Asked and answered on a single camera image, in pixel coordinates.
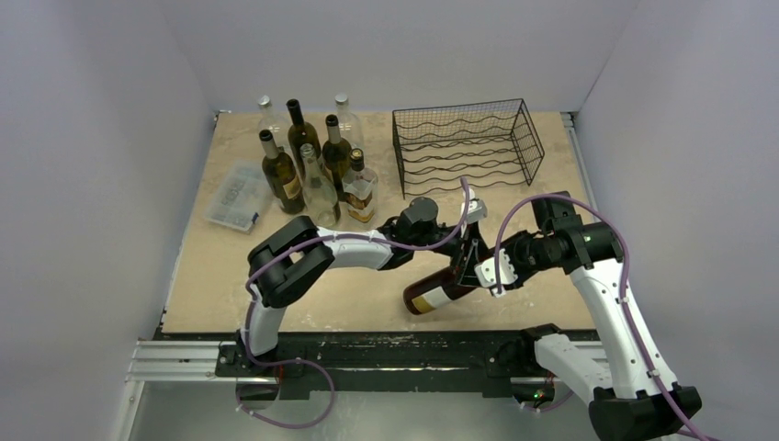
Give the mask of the red bottle gold cap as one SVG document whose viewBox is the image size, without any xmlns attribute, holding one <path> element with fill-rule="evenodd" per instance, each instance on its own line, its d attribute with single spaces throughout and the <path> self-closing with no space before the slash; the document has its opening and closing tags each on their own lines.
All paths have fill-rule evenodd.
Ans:
<svg viewBox="0 0 779 441">
<path fill-rule="evenodd" d="M 477 288 L 458 286 L 455 282 L 453 262 L 411 285 L 402 293 L 406 309 L 414 315 L 422 315 L 440 309 L 459 300 Z"/>
</svg>

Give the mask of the clear slim bottle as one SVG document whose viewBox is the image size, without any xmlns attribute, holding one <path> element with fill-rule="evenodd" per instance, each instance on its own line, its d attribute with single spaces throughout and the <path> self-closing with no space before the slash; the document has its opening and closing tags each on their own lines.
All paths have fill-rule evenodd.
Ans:
<svg viewBox="0 0 779 441">
<path fill-rule="evenodd" d="M 323 172 L 313 145 L 303 144 L 300 153 L 305 170 L 303 196 L 308 214 L 317 225 L 332 228 L 341 217 L 336 189 Z"/>
</svg>

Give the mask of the clear glass bottle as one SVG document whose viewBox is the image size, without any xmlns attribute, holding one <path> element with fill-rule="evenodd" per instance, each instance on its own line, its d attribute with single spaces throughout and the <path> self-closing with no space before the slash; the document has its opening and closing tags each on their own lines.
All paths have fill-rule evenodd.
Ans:
<svg viewBox="0 0 779 441">
<path fill-rule="evenodd" d="M 260 119 L 258 130 L 269 130 L 280 150 L 289 152 L 288 130 L 291 127 L 291 121 L 288 116 L 274 107 L 269 96 L 261 96 L 257 99 L 257 105 L 260 110 Z"/>
<path fill-rule="evenodd" d="M 340 93 L 335 96 L 336 116 L 339 120 L 339 130 L 344 139 L 346 139 L 353 148 L 364 150 L 365 138 L 363 134 L 362 122 L 357 114 L 353 113 L 349 107 L 349 98 L 346 93 Z"/>
</svg>

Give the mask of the green bottle silver cap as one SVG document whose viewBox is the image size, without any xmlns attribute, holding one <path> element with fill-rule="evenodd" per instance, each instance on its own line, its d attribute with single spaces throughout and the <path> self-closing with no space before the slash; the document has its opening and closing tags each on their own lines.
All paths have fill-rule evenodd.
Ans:
<svg viewBox="0 0 779 441">
<path fill-rule="evenodd" d="M 259 139 L 265 152 L 262 169 L 281 210 L 287 214 L 301 213 L 305 201 L 294 161 L 277 146 L 270 130 L 260 130 Z"/>
</svg>

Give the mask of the dark green wine bottle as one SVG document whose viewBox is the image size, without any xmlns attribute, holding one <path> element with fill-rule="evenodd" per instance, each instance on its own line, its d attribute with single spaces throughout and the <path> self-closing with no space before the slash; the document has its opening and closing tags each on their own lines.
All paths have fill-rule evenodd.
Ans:
<svg viewBox="0 0 779 441">
<path fill-rule="evenodd" d="M 300 149 L 304 144 L 310 144 L 313 147 L 317 159 L 321 162 L 322 148 L 317 131 L 303 117 L 300 102 L 297 99 L 292 98 L 287 101 L 286 106 L 292 122 L 288 129 L 288 142 L 291 151 L 293 152 L 296 165 L 298 167 L 303 166 L 303 158 Z"/>
</svg>

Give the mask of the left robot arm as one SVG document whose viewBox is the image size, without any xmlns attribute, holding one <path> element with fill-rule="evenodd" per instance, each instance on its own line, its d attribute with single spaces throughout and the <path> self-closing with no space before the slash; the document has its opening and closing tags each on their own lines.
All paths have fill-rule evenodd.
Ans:
<svg viewBox="0 0 779 441">
<path fill-rule="evenodd" d="M 432 199 L 418 197 L 400 215 L 368 232 L 336 232 L 298 216 L 257 245 L 247 257 L 246 287 L 252 300 L 239 365 L 253 376 L 271 369 L 286 308 L 329 269 L 388 271 L 408 264 L 418 252 L 447 256 L 448 266 L 429 277 L 431 286 L 408 298 L 414 313 L 446 305 L 480 287 L 477 267 L 490 255 L 479 229 L 488 214 L 485 203 L 469 197 L 460 220 L 451 226 L 438 223 L 437 214 Z"/>
</svg>

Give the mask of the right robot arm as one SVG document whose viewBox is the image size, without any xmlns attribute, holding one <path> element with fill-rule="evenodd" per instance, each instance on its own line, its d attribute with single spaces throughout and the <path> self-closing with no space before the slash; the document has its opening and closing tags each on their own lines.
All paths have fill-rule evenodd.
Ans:
<svg viewBox="0 0 779 441">
<path fill-rule="evenodd" d="M 679 383 L 655 344 L 628 282 L 626 240 L 605 215 L 563 193 L 532 196 L 509 210 L 495 245 L 491 292 L 561 269 L 583 298 L 608 362 L 601 367 L 562 335 L 547 334 L 516 348 L 519 368 L 556 374 L 587 405 L 601 440 L 707 438 L 692 421 L 700 394 Z"/>
</svg>

